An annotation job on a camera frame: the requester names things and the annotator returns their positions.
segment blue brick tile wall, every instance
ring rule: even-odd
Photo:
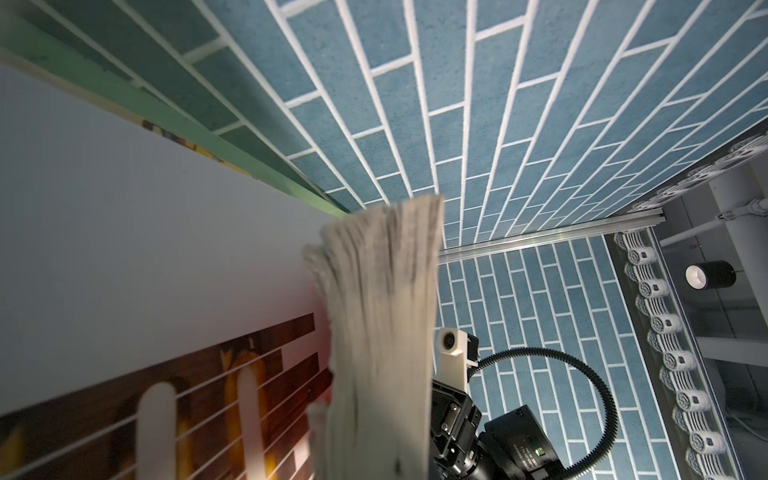
[[[754,0],[27,3],[350,211],[442,194],[445,247],[607,217],[768,117]]]
[[[679,478],[603,237],[441,265],[438,302],[435,331],[458,324],[480,339],[480,357],[545,346],[582,359],[609,385],[620,410],[618,441],[587,478]],[[500,362],[472,378],[470,393],[483,422],[528,404],[564,464],[601,437],[599,397],[564,363]]]

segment mop head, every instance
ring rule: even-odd
[[[303,255],[331,324],[333,399],[308,410],[318,480],[424,480],[442,198],[325,226]]]

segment green wooden beam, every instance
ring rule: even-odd
[[[221,160],[311,207],[335,217],[346,215],[336,205],[185,118],[162,101],[133,87],[123,78],[105,71],[100,65],[10,12],[0,14],[0,48],[200,145]]]

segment black cylindrical light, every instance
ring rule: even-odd
[[[725,260],[694,263],[685,269],[685,280],[696,290],[727,288],[736,283],[736,271]]]

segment camera lens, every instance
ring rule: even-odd
[[[448,333],[442,337],[442,345],[446,350],[452,349],[454,343],[456,343],[456,337],[453,336],[453,333]]]

